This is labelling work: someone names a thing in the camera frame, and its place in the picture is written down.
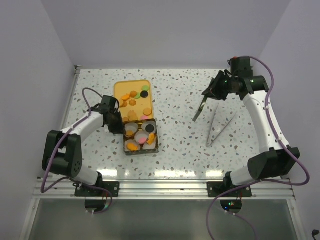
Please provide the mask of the gold tin lid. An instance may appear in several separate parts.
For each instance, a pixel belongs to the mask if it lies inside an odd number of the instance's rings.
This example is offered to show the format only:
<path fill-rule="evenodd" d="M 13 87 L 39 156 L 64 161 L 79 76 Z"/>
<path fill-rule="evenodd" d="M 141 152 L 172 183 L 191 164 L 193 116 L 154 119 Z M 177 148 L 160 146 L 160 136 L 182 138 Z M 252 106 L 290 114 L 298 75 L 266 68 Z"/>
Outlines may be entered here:
<path fill-rule="evenodd" d="M 199 116 L 201 115 L 202 111 L 203 111 L 204 108 L 205 108 L 207 99 L 208 99 L 208 98 L 207 98 L 206 96 L 203 97 L 203 99 L 202 99 L 202 101 L 201 101 L 201 103 L 200 103 L 200 105 L 199 105 L 199 107 L 198 107 L 198 109 L 197 109 L 197 111 L 196 111 L 196 113 L 195 113 L 195 116 L 194 116 L 193 119 L 192 119 L 193 122 L 196 122 L 197 119 L 199 118 Z"/>

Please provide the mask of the yellow plastic tray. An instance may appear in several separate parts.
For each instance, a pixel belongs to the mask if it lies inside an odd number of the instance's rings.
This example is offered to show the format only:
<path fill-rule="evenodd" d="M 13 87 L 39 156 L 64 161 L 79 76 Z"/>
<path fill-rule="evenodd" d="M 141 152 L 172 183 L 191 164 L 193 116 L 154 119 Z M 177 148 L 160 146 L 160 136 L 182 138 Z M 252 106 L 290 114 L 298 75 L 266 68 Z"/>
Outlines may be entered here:
<path fill-rule="evenodd" d="M 144 85 L 149 86 L 149 96 L 142 98 L 140 93 Z M 119 81 L 114 84 L 113 95 L 119 100 L 119 111 L 124 122 L 140 121 L 145 108 L 152 109 L 149 119 L 154 118 L 151 83 L 146 79 Z"/>

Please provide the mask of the orange flower cookie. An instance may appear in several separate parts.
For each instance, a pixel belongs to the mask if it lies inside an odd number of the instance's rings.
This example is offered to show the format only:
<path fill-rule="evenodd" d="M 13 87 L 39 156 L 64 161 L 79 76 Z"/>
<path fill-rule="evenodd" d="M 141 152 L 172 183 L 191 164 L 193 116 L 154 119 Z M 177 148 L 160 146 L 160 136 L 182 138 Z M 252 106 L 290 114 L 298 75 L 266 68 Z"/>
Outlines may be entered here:
<path fill-rule="evenodd" d="M 135 135 L 135 132 L 132 130 L 126 130 L 124 134 L 127 138 L 131 138 Z"/>

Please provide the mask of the black sandwich cookie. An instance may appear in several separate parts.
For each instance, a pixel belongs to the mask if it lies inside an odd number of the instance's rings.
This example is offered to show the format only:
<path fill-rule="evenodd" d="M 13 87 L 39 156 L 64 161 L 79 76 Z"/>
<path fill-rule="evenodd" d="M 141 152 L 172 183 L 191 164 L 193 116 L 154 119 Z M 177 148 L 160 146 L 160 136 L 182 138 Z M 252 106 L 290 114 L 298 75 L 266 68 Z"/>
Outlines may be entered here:
<path fill-rule="evenodd" d="M 140 97 L 141 98 L 147 98 L 149 96 L 149 92 L 146 90 L 141 91 Z"/>
<path fill-rule="evenodd" d="M 148 133 L 154 133 L 154 132 L 155 132 L 155 126 L 152 125 L 152 124 L 148 124 L 148 125 L 145 127 L 145 131 L 148 132 Z"/>

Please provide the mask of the green gold cookie tin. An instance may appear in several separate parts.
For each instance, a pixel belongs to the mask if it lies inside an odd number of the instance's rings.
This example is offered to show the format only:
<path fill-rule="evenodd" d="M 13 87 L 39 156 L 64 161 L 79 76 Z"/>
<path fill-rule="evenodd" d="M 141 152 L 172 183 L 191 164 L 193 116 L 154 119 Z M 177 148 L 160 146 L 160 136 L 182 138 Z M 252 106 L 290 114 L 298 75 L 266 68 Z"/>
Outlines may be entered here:
<path fill-rule="evenodd" d="M 127 123 L 136 123 L 136 124 L 138 124 L 138 131 L 144 131 L 142 129 L 142 124 L 144 122 L 147 122 L 147 121 L 155 121 L 155 123 L 156 123 L 156 120 L 152 118 L 152 119 L 146 119 L 146 120 L 137 120 L 137 121 L 132 121 L 132 122 L 126 122 L 125 124 L 127 124 Z M 135 135 L 133 137 L 128 138 L 128 137 L 125 136 L 125 130 L 124 130 L 124 134 L 123 134 L 123 149 L 124 149 L 124 153 L 127 156 L 144 155 L 144 154 L 156 154 L 156 153 L 158 153 L 159 152 L 159 140 L 158 140 L 158 128 L 157 128 L 157 125 L 156 125 L 156 133 L 154 133 L 154 134 L 155 134 L 155 141 L 154 142 L 156 142 L 156 148 L 155 149 L 143 150 L 143 145 L 140 145 L 140 150 L 138 150 L 138 151 L 125 151 L 125 141 L 127 141 L 127 140 L 135 140 Z"/>

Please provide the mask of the orange fish cookie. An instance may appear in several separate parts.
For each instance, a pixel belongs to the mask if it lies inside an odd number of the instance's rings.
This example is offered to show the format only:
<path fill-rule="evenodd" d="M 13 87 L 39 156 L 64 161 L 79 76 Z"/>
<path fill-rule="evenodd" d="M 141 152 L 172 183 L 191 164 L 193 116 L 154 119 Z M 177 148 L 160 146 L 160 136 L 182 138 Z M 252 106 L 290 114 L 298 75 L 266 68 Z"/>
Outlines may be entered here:
<path fill-rule="evenodd" d="M 140 149 L 140 146 L 134 142 L 127 143 L 126 147 L 131 152 L 138 151 Z"/>
<path fill-rule="evenodd" d="M 156 135 L 155 135 L 154 133 L 150 133 L 150 134 L 148 135 L 148 139 L 147 139 L 146 143 L 147 143 L 148 145 L 151 145 L 151 144 L 154 143 L 155 139 L 156 139 Z"/>

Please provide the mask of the metal tongs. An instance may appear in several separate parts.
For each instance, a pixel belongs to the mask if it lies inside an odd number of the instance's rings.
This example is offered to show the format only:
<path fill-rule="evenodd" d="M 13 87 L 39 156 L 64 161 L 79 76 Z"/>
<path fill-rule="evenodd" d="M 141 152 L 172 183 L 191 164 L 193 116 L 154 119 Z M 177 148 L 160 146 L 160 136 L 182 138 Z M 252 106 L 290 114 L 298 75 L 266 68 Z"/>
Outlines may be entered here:
<path fill-rule="evenodd" d="M 211 147 L 218 136 L 225 130 L 231 123 L 237 112 L 225 104 L 217 103 L 212 110 L 209 121 L 209 134 L 205 146 Z"/>

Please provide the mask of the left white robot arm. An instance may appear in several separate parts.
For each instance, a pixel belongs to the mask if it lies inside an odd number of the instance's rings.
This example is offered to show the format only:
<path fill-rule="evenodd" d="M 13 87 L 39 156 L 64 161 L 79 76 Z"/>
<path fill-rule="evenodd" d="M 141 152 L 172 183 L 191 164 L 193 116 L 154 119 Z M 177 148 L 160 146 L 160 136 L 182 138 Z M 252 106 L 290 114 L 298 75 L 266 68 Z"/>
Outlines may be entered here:
<path fill-rule="evenodd" d="M 49 173 L 52 173 L 85 184 L 92 196 L 103 193 L 101 174 L 83 164 L 82 144 L 103 127 L 107 127 L 112 134 L 123 134 L 124 124 L 119 107 L 116 98 L 104 95 L 101 102 L 91 107 L 76 123 L 47 134 L 42 159 L 43 186 Z"/>

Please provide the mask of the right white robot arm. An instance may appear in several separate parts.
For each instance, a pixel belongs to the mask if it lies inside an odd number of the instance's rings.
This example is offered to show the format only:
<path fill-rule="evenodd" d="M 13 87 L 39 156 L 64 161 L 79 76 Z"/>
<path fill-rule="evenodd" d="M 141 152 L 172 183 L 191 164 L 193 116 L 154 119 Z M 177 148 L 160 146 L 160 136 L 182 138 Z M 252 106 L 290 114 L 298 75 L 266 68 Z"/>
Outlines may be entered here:
<path fill-rule="evenodd" d="M 233 57 L 230 70 L 220 70 L 202 92 L 204 106 L 208 99 L 226 101 L 228 95 L 239 96 L 252 119 L 259 144 L 259 154 L 250 158 L 245 167 L 225 174 L 221 189 L 235 196 L 241 186 L 286 176 L 300 157 L 297 147 L 291 147 L 282 134 L 270 102 L 271 87 L 262 75 L 254 75 L 252 58 Z"/>

